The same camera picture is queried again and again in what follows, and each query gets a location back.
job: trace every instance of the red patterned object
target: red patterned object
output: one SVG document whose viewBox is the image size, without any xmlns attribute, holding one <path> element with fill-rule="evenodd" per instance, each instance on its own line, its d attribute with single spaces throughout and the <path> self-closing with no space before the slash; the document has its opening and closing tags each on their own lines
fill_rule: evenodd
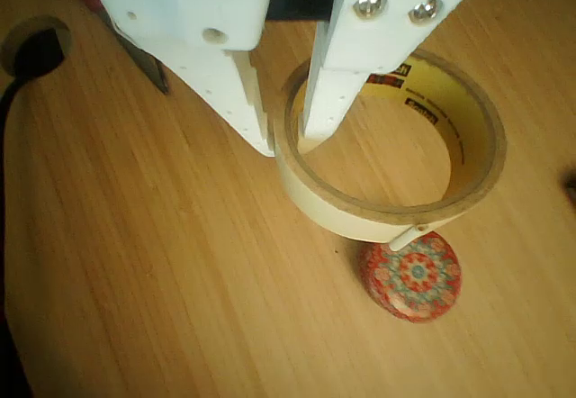
<svg viewBox="0 0 576 398">
<path fill-rule="evenodd" d="M 372 243 L 360 258 L 360 274 L 372 298 L 400 319 L 431 321 L 460 293 L 462 271 L 448 243 L 431 231 L 399 251 Z"/>
</svg>

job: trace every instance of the bamboo surface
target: bamboo surface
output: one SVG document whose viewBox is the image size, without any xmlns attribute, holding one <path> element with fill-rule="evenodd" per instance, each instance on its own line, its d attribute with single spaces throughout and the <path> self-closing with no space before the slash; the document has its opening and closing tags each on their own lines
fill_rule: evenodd
<svg viewBox="0 0 576 398">
<path fill-rule="evenodd" d="M 178 77 L 160 94 L 77 0 L 0 0 L 0 39 L 39 14 L 72 35 L 5 140 L 7 318 L 36 396 L 576 396 L 576 211 L 560 185 L 576 167 L 574 6 L 464 0 L 422 44 L 487 92 L 508 157 L 439 231 L 463 268 L 458 303 L 417 325 L 362 288 L 363 243 L 300 213 L 274 160 Z M 284 107 L 313 35 L 266 25 L 252 54 L 265 108 Z M 311 165 L 364 199 L 437 199 L 440 138 L 371 102 Z"/>
</svg>

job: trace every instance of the hole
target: hole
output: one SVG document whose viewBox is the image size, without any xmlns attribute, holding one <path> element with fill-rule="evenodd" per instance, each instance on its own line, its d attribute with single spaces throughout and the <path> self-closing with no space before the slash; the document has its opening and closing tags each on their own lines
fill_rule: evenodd
<svg viewBox="0 0 576 398">
<path fill-rule="evenodd" d="M 302 157 L 326 183 L 371 204 L 430 204 L 450 179 L 448 150 L 434 125 L 403 101 L 368 94 L 355 99 L 332 137 Z"/>
<path fill-rule="evenodd" d="M 202 37 L 209 44 L 223 44 L 228 40 L 228 35 L 218 29 L 204 29 Z"/>
<path fill-rule="evenodd" d="M 0 64 L 13 77 L 41 77 L 70 51 L 69 28 L 58 18 L 32 17 L 14 27 L 0 48 Z"/>
</svg>

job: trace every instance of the black cable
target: black cable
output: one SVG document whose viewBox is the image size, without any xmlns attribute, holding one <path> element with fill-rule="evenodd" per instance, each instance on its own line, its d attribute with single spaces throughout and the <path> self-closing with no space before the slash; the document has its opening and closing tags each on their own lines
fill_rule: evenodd
<svg viewBox="0 0 576 398">
<path fill-rule="evenodd" d="M 5 182 L 4 182 L 4 141 L 6 134 L 6 121 L 8 120 L 8 114 L 10 113 L 10 107 L 18 91 L 28 84 L 32 79 L 30 77 L 17 77 L 14 81 L 6 88 L 2 98 L 0 98 L 0 117 L 2 120 L 2 144 L 0 145 L 0 256 L 2 256 L 2 263 L 0 264 L 0 276 L 2 277 L 2 289 L 0 290 L 2 294 L 1 302 L 1 321 L 5 319 L 5 230 L 6 230 L 6 201 L 5 201 Z"/>
</svg>

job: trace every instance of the wood grain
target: wood grain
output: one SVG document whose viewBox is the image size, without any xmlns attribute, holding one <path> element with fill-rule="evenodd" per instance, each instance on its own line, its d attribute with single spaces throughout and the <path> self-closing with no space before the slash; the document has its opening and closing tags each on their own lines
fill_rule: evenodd
<svg viewBox="0 0 576 398">
<path fill-rule="evenodd" d="M 486 90 L 508 158 L 440 231 L 463 268 L 458 304 L 414 325 L 359 284 L 361 243 L 303 216 L 274 161 L 176 76 L 160 94 L 77 0 L 0 0 L 1 37 L 39 14 L 72 32 L 6 138 L 7 315 L 36 395 L 576 395 L 576 215 L 560 186 L 576 166 L 575 5 L 465 0 L 422 45 Z M 312 40 L 312 24 L 266 26 L 252 55 L 266 108 L 284 106 Z M 327 174 L 357 169 L 359 191 L 390 201 L 441 192 L 441 176 L 418 177 L 443 170 L 428 164 L 441 149 L 374 159 L 386 143 L 369 128 L 337 134 Z"/>
</svg>

